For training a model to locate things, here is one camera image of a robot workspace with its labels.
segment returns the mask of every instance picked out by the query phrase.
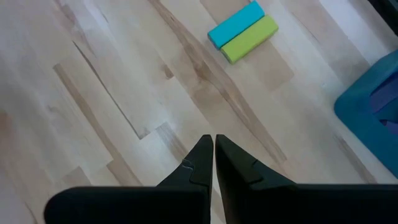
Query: wooden floor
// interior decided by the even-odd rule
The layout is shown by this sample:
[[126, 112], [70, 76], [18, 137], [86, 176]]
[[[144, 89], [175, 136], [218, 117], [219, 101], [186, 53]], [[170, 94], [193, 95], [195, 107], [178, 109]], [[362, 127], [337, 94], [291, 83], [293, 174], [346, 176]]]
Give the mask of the wooden floor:
[[207, 32], [248, 0], [0, 0], [0, 222], [43, 223], [76, 185], [156, 185], [202, 134], [296, 182], [397, 183], [333, 104], [398, 38], [365, 0], [258, 2], [279, 31], [230, 65]]

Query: toy block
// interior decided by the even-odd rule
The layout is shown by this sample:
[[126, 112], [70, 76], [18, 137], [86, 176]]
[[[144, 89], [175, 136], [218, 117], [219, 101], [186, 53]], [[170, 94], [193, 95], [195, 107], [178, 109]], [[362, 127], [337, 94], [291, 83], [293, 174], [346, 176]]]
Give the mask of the toy block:
[[264, 16], [221, 48], [230, 63], [245, 56], [278, 30], [271, 16]]
[[264, 11], [256, 1], [253, 1], [211, 30], [208, 38], [217, 49], [220, 49], [262, 17]]

